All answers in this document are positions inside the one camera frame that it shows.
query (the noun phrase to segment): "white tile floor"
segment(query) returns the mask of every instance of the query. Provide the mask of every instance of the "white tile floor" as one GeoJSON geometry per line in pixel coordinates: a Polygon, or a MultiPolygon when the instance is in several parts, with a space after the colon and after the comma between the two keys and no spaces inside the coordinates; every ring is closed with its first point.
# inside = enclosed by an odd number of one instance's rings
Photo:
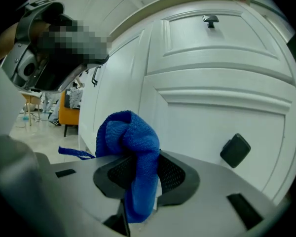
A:
{"type": "Polygon", "coordinates": [[[48,114],[40,113],[41,121],[32,119],[32,126],[29,120],[24,121],[24,114],[20,114],[13,126],[10,136],[29,145],[34,152],[47,155],[51,164],[79,160],[77,157],[64,156],[58,153],[58,147],[79,149],[78,129],[68,127],[67,135],[64,138],[65,126],[54,126],[47,121],[48,114]]]}

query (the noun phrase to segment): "cabinet door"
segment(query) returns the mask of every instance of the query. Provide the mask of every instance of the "cabinet door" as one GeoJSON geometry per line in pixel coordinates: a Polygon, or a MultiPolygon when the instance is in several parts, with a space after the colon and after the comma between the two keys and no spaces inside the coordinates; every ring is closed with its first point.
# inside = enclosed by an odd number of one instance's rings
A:
{"type": "Polygon", "coordinates": [[[176,6],[154,23],[148,75],[191,68],[253,71],[292,82],[276,40],[246,5],[234,1],[201,1],[176,6]],[[219,19],[208,28],[203,15],[219,19]]]}
{"type": "Polygon", "coordinates": [[[91,150],[94,147],[94,140],[92,136],[94,120],[95,105],[97,102],[102,70],[104,70],[106,64],[104,64],[100,69],[97,70],[95,75],[95,80],[98,81],[97,85],[92,83],[92,78],[94,76],[95,68],[89,70],[89,73],[85,79],[85,85],[83,89],[82,102],[79,114],[79,136],[83,139],[86,146],[91,150]]]}
{"type": "Polygon", "coordinates": [[[147,72],[150,35],[151,25],[126,39],[110,53],[102,71],[96,101],[91,133],[93,145],[89,147],[92,152],[95,152],[98,129],[108,115],[125,110],[139,111],[143,79],[147,72]]]}
{"type": "Polygon", "coordinates": [[[240,133],[251,151],[233,170],[270,198],[294,157],[296,89],[258,73],[186,69],[146,76],[139,115],[161,149],[225,167],[220,152],[240,133]]]}

